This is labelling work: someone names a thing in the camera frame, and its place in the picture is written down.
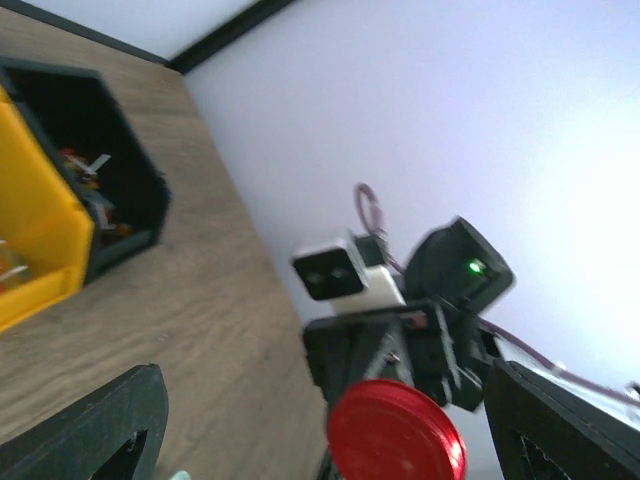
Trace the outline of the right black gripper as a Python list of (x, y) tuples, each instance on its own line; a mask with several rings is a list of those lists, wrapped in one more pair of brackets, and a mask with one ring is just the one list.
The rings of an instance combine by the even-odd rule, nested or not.
[(349, 387), (376, 378), (414, 387), (441, 407), (473, 412), (500, 357), (496, 335), (482, 319), (429, 300), (313, 320), (302, 341), (327, 412)]

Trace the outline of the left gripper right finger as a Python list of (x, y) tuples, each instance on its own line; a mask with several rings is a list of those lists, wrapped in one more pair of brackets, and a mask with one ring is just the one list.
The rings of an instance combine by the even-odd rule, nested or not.
[(513, 362), (494, 362), (484, 405), (506, 479), (637, 479), (639, 430)]

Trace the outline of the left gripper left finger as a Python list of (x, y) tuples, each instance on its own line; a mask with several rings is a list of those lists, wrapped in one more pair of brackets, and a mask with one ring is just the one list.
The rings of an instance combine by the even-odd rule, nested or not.
[(3, 479), (153, 479), (169, 414), (157, 364), (137, 365), (1, 445)]

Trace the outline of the clear plastic jar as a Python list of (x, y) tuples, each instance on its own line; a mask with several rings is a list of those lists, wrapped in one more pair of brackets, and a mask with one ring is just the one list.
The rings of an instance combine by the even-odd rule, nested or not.
[(191, 480), (191, 475), (187, 471), (181, 470), (173, 474), (169, 480)]

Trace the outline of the red jar lid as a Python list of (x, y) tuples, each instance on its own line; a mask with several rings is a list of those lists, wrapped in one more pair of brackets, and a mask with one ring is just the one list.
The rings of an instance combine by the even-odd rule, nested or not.
[(328, 447), (346, 479), (464, 479), (467, 452), (447, 414), (390, 379), (349, 387), (328, 417)]

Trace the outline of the orange candy bin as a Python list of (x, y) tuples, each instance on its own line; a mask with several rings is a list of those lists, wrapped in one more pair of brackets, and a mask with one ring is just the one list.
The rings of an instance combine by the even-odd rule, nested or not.
[(1, 329), (76, 294), (93, 226), (6, 90), (1, 91)]

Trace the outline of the black candy bin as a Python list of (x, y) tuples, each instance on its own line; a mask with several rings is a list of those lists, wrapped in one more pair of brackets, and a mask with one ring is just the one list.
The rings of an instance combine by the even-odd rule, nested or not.
[(1, 85), (90, 218), (85, 283), (156, 245), (171, 193), (102, 75), (4, 57)]

